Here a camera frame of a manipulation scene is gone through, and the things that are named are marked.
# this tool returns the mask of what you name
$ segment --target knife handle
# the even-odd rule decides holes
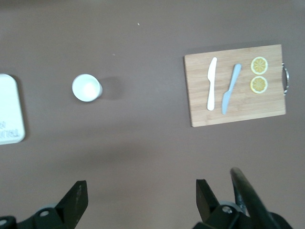
[[[236,83],[237,77],[239,75],[240,70],[242,69],[242,65],[240,63],[237,63],[234,66],[233,73],[232,73],[232,79],[229,87],[229,91],[232,91],[234,88],[234,85]]]
[[[211,82],[210,84],[210,90],[209,90],[209,95],[208,95],[208,105],[207,109],[209,111],[214,110],[215,108],[215,93],[214,93],[214,82]]]

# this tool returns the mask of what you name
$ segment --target wooden cutting board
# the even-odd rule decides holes
[[[255,94],[250,88],[250,81],[256,76],[251,71],[251,62],[258,56],[268,61],[268,69],[262,75],[268,81],[268,88],[262,94]],[[215,109],[209,111],[207,98],[210,82],[207,73],[213,57],[217,57]],[[233,67],[237,63],[242,65],[242,70],[235,83],[227,113],[222,114],[223,94],[229,89]],[[281,45],[191,54],[184,57],[184,64],[193,127],[286,113]]]

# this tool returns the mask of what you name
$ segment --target screw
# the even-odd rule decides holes
[[[6,219],[0,220],[0,226],[5,225],[8,221]]]
[[[47,216],[49,214],[49,211],[42,211],[39,216],[40,217],[44,217],[44,216]]]
[[[229,206],[224,206],[223,207],[223,212],[231,214],[233,211]]]

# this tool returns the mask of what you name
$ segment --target white knife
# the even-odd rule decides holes
[[[214,88],[215,88],[216,63],[217,63],[217,58],[214,57],[211,61],[209,71],[208,71],[208,80],[210,81],[210,90],[209,90],[209,95],[208,95],[207,108],[209,111],[212,111],[215,108]]]

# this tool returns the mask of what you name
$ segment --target white plastic knife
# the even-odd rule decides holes
[[[215,108],[214,88],[215,88],[216,63],[217,63],[217,58],[214,57],[211,61],[209,71],[208,71],[208,80],[210,81],[210,90],[209,90],[209,95],[208,95],[207,109],[209,111],[212,111]]]
[[[223,103],[222,103],[222,113],[223,113],[223,115],[225,115],[227,113],[230,97],[231,97],[234,85],[236,83],[237,77],[238,77],[241,69],[242,69],[242,65],[240,63],[238,63],[234,66],[229,90],[226,93],[224,93],[224,96],[223,96]]]

